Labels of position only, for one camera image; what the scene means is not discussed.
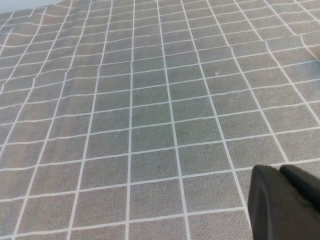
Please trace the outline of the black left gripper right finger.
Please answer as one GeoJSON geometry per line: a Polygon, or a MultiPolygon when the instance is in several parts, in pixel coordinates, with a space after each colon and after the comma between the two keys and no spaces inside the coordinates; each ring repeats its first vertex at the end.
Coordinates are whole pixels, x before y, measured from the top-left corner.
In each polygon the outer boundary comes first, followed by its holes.
{"type": "Polygon", "coordinates": [[[309,201],[315,210],[320,211],[320,179],[294,165],[282,165],[281,174],[309,201]]]}

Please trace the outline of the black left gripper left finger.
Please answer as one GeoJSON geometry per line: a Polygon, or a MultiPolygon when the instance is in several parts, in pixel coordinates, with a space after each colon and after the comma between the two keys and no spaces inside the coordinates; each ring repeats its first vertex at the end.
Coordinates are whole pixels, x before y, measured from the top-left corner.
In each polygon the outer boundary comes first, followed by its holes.
{"type": "Polygon", "coordinates": [[[254,240],[320,238],[320,211],[299,194],[280,169],[253,167],[248,213],[254,240]]]}

